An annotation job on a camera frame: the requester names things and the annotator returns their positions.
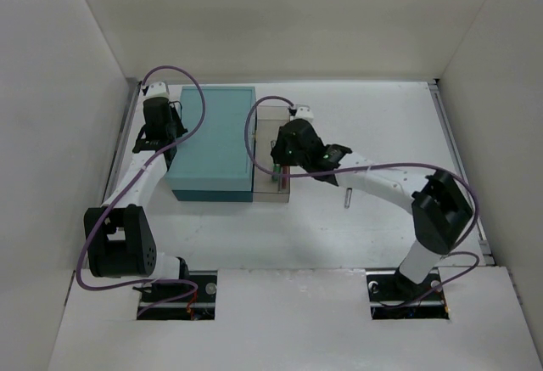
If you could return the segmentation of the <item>clear acrylic drawer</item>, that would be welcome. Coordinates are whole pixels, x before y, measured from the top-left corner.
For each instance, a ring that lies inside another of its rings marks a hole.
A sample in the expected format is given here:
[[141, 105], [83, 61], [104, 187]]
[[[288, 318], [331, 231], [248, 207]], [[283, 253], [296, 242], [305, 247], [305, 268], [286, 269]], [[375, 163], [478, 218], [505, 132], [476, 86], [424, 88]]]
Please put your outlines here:
[[[289, 121], [289, 112], [286, 106], [262, 106], [256, 111], [257, 138], [255, 140], [256, 161], [272, 171], [273, 160], [271, 157], [272, 147], [275, 145], [277, 133], [280, 126]], [[272, 181], [272, 176], [258, 168], [254, 170], [253, 180], [253, 201], [288, 203], [290, 195], [290, 182], [286, 190], [279, 190], [279, 181]]]

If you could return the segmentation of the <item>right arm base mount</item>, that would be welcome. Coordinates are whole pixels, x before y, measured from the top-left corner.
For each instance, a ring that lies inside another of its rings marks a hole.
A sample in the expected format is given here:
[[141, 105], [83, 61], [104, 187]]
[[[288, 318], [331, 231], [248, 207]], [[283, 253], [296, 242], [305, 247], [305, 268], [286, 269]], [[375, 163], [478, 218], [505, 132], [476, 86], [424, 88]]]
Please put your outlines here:
[[442, 289], [433, 290], [441, 277], [433, 270], [421, 284], [400, 280], [394, 271], [366, 272], [372, 320], [448, 320]]

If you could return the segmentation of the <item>black silver mascara pen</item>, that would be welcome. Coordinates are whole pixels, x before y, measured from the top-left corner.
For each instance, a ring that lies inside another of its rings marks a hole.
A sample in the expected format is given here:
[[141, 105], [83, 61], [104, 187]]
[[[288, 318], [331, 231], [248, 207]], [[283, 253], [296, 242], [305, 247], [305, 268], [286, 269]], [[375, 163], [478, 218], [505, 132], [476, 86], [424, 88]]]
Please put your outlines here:
[[345, 191], [345, 196], [344, 196], [344, 208], [345, 209], [350, 208], [351, 197], [352, 197], [352, 189], [347, 188], [346, 191]]

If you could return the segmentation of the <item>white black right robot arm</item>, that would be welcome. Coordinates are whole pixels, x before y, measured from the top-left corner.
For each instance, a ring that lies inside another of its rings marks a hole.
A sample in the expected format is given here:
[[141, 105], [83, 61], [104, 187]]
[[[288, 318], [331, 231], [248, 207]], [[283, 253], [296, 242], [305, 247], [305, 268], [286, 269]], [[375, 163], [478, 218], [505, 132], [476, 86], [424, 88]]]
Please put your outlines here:
[[278, 129], [273, 162], [297, 166], [317, 181], [351, 188], [399, 206], [411, 215], [415, 241], [395, 271], [395, 293], [413, 299], [430, 271], [455, 249], [474, 211], [457, 185], [456, 175], [438, 167], [432, 174], [409, 171], [411, 164], [388, 167], [339, 144], [324, 144], [310, 122], [295, 119]]

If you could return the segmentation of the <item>green tube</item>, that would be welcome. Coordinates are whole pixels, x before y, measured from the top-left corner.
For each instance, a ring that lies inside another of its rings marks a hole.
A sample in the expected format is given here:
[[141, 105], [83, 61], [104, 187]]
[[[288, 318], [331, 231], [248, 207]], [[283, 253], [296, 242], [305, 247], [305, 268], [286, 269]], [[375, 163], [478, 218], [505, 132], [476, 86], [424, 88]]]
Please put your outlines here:
[[273, 182], [276, 182], [279, 178], [278, 174], [281, 172], [281, 166], [278, 164], [274, 164], [272, 168], [273, 174], [271, 175], [271, 179]]

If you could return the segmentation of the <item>red makeup pencil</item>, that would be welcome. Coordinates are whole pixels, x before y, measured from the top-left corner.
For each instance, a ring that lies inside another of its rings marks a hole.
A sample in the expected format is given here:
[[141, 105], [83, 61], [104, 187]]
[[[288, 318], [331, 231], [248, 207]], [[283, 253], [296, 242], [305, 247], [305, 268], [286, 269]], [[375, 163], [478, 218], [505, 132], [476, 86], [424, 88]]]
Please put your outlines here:
[[288, 167], [288, 166], [283, 166], [283, 167], [282, 167], [282, 170], [281, 170], [281, 174], [282, 174], [282, 176], [280, 177], [280, 181], [279, 181], [279, 190], [280, 190], [280, 191], [283, 191], [283, 190], [286, 190], [286, 189], [288, 188], [288, 183], [289, 183], [289, 178], [288, 178], [289, 167]]

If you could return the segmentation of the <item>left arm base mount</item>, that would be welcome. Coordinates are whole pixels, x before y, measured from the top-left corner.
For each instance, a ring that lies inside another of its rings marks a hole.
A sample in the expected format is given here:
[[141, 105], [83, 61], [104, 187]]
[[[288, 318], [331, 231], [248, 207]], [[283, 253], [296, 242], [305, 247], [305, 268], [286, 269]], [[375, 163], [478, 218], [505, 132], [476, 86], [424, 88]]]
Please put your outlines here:
[[150, 284], [134, 287], [140, 293], [137, 320], [209, 321], [216, 316], [217, 271], [190, 272], [191, 284]]

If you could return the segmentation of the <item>teal makeup box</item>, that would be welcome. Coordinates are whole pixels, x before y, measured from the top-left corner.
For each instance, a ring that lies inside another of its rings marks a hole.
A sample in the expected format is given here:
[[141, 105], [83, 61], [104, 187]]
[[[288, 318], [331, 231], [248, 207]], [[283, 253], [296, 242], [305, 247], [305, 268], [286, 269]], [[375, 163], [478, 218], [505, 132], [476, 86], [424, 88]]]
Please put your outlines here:
[[176, 148], [165, 181], [179, 201], [253, 201], [252, 162], [244, 142], [244, 125], [255, 103], [249, 86], [183, 87], [182, 124], [202, 125]]

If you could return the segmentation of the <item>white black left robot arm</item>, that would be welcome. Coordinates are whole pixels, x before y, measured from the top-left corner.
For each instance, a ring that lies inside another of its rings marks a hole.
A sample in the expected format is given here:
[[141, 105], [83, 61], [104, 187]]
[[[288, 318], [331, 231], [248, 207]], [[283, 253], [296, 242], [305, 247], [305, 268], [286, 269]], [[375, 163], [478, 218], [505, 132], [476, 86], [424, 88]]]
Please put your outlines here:
[[101, 206], [84, 215], [88, 266], [96, 278], [161, 283], [170, 301], [183, 301], [190, 292], [188, 265], [181, 257], [158, 251], [145, 209], [175, 158], [175, 141], [188, 130], [181, 121], [181, 105], [170, 100], [162, 84], [143, 89], [137, 113], [143, 125], [124, 177]]

